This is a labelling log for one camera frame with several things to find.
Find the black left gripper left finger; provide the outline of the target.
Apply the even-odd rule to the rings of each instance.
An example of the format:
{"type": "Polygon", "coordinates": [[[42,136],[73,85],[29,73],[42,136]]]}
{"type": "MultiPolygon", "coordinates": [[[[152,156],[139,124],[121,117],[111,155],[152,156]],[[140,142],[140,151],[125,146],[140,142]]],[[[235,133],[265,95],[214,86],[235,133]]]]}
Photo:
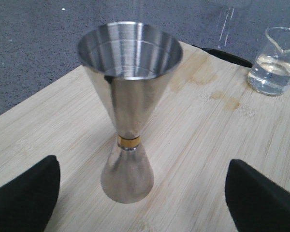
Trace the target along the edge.
{"type": "Polygon", "coordinates": [[[0,232],[42,232],[58,200],[60,166],[49,155],[0,187],[0,232]]]}

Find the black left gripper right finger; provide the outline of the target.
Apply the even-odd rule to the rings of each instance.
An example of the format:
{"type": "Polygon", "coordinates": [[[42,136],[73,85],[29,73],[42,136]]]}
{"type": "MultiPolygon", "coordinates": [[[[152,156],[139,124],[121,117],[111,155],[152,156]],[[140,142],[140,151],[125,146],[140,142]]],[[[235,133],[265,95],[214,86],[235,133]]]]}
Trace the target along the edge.
{"type": "Polygon", "coordinates": [[[244,161],[230,161],[224,192],[239,232],[290,232],[290,192],[244,161]]]}

